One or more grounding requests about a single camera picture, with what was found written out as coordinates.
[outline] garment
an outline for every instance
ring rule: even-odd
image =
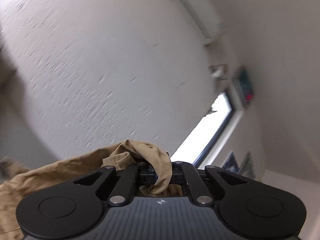
[[[128,164],[134,163],[135,159],[141,158],[149,162],[158,175],[155,185],[140,187],[143,195],[182,195],[180,186],[169,185],[172,176],[169,156],[157,146],[147,142],[126,140],[73,159],[58,161],[28,172],[25,168],[14,167],[13,170],[26,173],[18,174],[0,185],[0,240],[23,238],[15,217],[15,211],[17,205],[25,196],[106,165],[114,165],[117,170],[123,170]],[[4,166],[12,171],[10,165]]]

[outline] window frame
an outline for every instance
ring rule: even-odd
[[[193,166],[197,169],[199,168],[199,166],[201,165],[201,163],[204,161],[204,159],[208,156],[208,154],[210,153],[211,149],[213,148],[213,146],[216,144],[216,142],[218,141],[218,139],[220,138],[221,134],[223,133],[223,131],[225,130],[225,128],[227,127],[227,125],[229,124],[231,117],[233,116],[233,114],[235,113],[235,108],[232,104],[232,101],[230,99],[230,93],[229,93],[229,89],[224,90],[223,92],[219,93],[222,94],[225,93],[226,98],[228,100],[228,103],[230,105],[231,111],[230,113],[227,115],[227,117],[224,119],[223,123],[220,125],[219,129],[216,131],[216,133],[213,135],[213,137],[211,138],[211,140],[209,141],[209,143],[206,145],[206,147],[202,150],[202,152],[200,153],[200,155],[197,157],[197,159],[193,162]]]

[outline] white textured ceiling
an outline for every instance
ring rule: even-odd
[[[320,182],[320,0],[212,0],[252,77],[268,168]]]
[[[173,153],[215,99],[177,0],[0,0],[0,23],[7,92],[59,158],[126,138]]]

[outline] wall-mounted white unit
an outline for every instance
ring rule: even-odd
[[[217,39],[223,28],[223,23],[210,0],[180,0],[205,39],[204,44],[210,44]]]

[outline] tan cloth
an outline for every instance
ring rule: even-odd
[[[95,150],[79,157],[58,161],[28,171],[0,185],[0,240],[22,239],[23,234],[17,223],[15,212],[18,203],[27,195],[68,179],[94,171],[101,166],[114,165],[117,170],[135,162],[134,158],[144,158],[152,164],[158,180],[154,186],[142,186],[143,195],[172,196],[182,195],[181,187],[169,185],[172,176],[170,158],[166,152],[153,144],[126,140],[106,148]]]

